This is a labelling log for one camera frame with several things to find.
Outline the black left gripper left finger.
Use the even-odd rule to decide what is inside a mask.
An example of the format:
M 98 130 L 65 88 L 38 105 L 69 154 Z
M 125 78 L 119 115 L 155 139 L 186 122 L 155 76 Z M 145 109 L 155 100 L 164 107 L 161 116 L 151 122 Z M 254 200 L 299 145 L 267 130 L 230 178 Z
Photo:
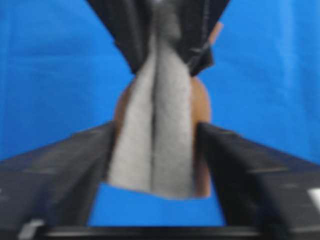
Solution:
M 114 123 L 0 162 L 0 237 L 16 240 L 23 225 L 85 226 L 114 142 Z

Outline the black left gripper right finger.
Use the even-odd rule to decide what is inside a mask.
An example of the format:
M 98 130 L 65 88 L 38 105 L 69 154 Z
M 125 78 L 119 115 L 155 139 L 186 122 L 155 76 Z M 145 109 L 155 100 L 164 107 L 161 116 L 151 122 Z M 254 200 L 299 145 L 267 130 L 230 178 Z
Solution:
M 212 124 L 197 126 L 226 224 L 253 228 L 264 240 L 317 240 L 320 210 L 311 192 L 320 167 Z

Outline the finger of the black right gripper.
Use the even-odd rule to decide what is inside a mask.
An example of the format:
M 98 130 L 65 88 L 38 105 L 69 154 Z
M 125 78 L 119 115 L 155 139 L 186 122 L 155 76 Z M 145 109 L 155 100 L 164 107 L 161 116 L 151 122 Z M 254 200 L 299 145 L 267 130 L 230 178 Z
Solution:
M 140 70 L 148 56 L 151 22 L 159 3 L 159 0 L 88 1 L 133 74 Z
M 173 46 L 196 76 L 214 64 L 210 35 L 229 4 L 228 0 L 178 0 L 175 13 L 179 37 Z

